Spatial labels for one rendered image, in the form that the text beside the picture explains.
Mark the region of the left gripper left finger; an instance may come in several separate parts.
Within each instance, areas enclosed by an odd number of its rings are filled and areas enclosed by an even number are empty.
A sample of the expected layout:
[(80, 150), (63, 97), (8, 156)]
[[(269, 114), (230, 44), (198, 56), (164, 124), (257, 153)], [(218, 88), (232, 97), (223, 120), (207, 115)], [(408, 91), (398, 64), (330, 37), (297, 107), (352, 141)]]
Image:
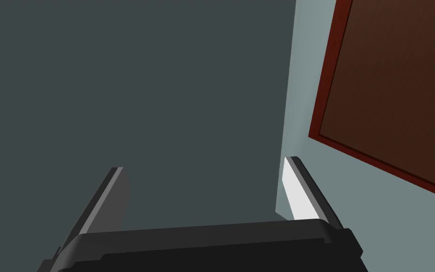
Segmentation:
[(71, 229), (61, 249), (78, 235), (118, 231), (130, 199), (130, 181), (123, 167), (113, 167)]

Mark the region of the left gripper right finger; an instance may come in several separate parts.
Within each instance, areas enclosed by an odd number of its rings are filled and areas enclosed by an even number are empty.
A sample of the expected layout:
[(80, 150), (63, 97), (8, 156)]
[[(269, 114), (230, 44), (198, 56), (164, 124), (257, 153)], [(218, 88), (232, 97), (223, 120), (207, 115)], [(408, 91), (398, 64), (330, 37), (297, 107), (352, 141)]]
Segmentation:
[(281, 177), (281, 216), (286, 220), (321, 219), (343, 226), (317, 183), (297, 157), (285, 157)]

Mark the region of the brown wooden door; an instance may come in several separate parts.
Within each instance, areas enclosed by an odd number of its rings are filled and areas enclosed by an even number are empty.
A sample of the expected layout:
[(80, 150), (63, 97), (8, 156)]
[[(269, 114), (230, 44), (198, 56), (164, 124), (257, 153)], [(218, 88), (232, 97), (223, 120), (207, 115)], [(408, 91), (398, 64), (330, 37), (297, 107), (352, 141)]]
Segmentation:
[(435, 0), (352, 0), (320, 133), (435, 184)]

